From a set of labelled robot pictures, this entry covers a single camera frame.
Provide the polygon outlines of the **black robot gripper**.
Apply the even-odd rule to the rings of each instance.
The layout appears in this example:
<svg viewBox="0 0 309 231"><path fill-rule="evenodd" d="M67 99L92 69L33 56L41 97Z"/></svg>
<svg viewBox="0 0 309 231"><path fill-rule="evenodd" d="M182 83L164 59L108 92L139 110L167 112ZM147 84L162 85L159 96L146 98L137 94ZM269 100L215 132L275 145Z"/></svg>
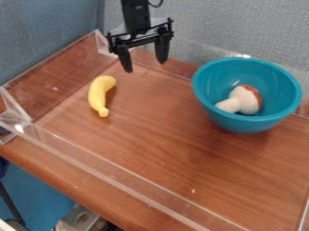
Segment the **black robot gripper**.
<svg viewBox="0 0 309 231"><path fill-rule="evenodd" d="M128 48L154 43L155 57L160 64L167 61L168 43L174 37L170 17L154 18L150 15L148 0L120 0L123 24L105 33L108 50L119 57L123 69L131 73L131 58Z"/></svg>

